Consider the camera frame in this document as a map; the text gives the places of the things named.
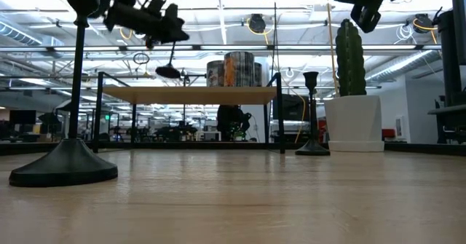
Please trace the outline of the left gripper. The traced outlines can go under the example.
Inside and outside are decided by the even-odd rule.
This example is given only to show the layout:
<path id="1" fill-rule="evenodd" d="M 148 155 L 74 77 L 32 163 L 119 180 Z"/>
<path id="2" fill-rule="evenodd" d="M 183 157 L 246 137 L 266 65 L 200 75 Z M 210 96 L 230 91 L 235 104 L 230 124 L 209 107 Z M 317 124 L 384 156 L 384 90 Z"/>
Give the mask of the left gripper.
<path id="1" fill-rule="evenodd" d="M 108 9 L 104 24 L 109 31 L 120 25 L 137 34 L 145 34 L 146 47 L 150 50 L 154 48 L 155 42 L 165 44 L 189 40 L 189 35 L 182 30 L 184 20 L 178 16 L 177 4 L 170 4 L 160 20 L 140 9 L 114 2 Z"/>

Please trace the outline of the black candlestick holder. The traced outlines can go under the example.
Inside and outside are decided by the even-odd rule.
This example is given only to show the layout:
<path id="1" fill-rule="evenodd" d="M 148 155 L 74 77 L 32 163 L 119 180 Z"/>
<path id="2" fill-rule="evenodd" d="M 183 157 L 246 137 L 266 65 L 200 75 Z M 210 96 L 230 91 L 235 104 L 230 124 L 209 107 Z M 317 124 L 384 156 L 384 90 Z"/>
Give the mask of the black candlestick holder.
<path id="1" fill-rule="evenodd" d="M 14 169 L 9 175 L 11 186 L 74 186 L 108 181 L 118 176 L 115 164 L 101 159 L 83 140 L 77 138 L 85 28 L 88 27 L 89 15 L 100 6 L 100 0 L 67 2 L 76 13 L 74 23 L 77 26 L 68 137 L 43 157 Z"/>
<path id="2" fill-rule="evenodd" d="M 315 99 L 313 93 L 317 86 L 318 72 L 310 71 L 303 73 L 305 85 L 309 90 L 309 140 L 298 150 L 296 155 L 306 156 L 328 156 L 330 152 L 319 144 L 319 132 L 317 126 L 317 116 L 315 108 Z"/>
<path id="3" fill-rule="evenodd" d="M 181 72 L 178 69 L 176 69 L 172 64 L 174 53 L 175 53 L 175 46 L 176 46 L 176 42 L 173 42 L 168 64 L 164 66 L 159 66 L 155 70 L 155 72 L 160 77 L 164 77 L 166 79 L 179 79 L 181 77 Z"/>

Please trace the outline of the tin can silver top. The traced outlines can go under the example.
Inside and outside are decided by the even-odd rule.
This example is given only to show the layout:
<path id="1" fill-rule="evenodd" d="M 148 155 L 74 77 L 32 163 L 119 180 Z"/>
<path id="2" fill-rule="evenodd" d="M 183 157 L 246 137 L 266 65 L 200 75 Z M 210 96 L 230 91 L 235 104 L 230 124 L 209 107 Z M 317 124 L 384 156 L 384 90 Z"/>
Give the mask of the tin can silver top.
<path id="1" fill-rule="evenodd" d="M 224 86 L 224 61 L 214 60 L 207 63 L 207 86 L 223 87 Z"/>

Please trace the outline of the green cactus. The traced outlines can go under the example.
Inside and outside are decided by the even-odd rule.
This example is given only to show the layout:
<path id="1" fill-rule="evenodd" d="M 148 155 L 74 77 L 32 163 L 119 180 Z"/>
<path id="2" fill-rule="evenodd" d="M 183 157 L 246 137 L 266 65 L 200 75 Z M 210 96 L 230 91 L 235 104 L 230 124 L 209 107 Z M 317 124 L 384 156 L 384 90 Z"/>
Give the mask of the green cactus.
<path id="1" fill-rule="evenodd" d="M 349 19 L 343 20 L 337 31 L 336 55 L 339 95 L 366 95 L 362 39 Z"/>

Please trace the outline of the wooden shelf black legs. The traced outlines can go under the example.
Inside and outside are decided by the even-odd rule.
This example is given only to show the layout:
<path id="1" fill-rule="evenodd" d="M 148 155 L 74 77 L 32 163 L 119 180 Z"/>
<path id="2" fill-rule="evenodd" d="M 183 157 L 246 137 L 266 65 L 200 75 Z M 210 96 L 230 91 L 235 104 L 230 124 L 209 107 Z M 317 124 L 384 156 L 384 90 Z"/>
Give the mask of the wooden shelf black legs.
<path id="1" fill-rule="evenodd" d="M 94 113 L 94 139 L 92 150 L 99 149 L 100 116 L 103 94 L 126 101 L 133 105 L 132 123 L 136 121 L 136 106 L 139 104 L 183 104 L 183 105 L 262 105 L 264 107 L 265 148 L 270 148 L 270 113 L 268 105 L 277 99 L 279 106 L 278 149 L 285 153 L 284 120 L 281 73 L 272 76 L 264 87 L 131 87 L 103 71 L 98 73 L 97 100 Z"/>

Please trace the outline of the person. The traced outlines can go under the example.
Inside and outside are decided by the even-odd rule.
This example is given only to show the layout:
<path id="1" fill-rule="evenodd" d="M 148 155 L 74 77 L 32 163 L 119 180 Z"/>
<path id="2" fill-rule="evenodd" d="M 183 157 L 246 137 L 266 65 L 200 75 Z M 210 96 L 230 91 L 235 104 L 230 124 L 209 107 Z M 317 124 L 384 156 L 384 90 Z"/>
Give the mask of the person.
<path id="1" fill-rule="evenodd" d="M 221 133 L 223 142 L 246 141 L 245 136 L 250 128 L 251 113 L 244 113 L 237 105 L 220 105 L 217 111 L 217 131 Z"/>

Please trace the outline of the black background screen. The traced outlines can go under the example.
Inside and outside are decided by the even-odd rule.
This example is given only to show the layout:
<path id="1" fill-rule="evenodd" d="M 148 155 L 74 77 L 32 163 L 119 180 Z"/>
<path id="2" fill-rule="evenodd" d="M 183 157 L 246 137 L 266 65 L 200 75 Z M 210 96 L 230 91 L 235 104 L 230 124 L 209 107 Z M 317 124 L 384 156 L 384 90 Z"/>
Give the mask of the black background screen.
<path id="1" fill-rule="evenodd" d="M 309 97 L 282 95 L 283 119 L 287 121 L 309 121 Z"/>

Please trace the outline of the white plant pot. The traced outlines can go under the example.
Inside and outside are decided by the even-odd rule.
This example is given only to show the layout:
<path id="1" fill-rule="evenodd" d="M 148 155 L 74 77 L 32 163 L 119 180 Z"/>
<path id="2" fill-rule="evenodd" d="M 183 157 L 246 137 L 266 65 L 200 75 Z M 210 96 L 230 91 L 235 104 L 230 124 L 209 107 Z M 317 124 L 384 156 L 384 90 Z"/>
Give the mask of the white plant pot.
<path id="1" fill-rule="evenodd" d="M 384 151 L 379 96 L 353 95 L 326 101 L 325 118 L 331 151 Z"/>

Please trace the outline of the dark grey desk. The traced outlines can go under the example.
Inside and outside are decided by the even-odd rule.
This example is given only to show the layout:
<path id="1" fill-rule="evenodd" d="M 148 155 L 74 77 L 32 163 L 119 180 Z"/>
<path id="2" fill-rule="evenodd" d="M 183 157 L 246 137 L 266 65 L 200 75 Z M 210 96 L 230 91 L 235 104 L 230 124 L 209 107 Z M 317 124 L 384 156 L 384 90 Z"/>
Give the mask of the dark grey desk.
<path id="1" fill-rule="evenodd" d="M 447 141 L 466 143 L 466 104 L 433 109 L 428 112 L 435 115 L 439 144 Z"/>

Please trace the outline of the small black background monitor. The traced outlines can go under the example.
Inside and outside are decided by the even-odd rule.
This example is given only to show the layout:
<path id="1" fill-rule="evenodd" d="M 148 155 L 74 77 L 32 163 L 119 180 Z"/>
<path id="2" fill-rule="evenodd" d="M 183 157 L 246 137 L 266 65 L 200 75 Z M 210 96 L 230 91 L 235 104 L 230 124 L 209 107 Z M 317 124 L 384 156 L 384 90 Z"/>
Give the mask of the small black background monitor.
<path id="1" fill-rule="evenodd" d="M 11 110 L 9 112 L 9 122 L 16 125 L 35 125 L 35 110 Z"/>

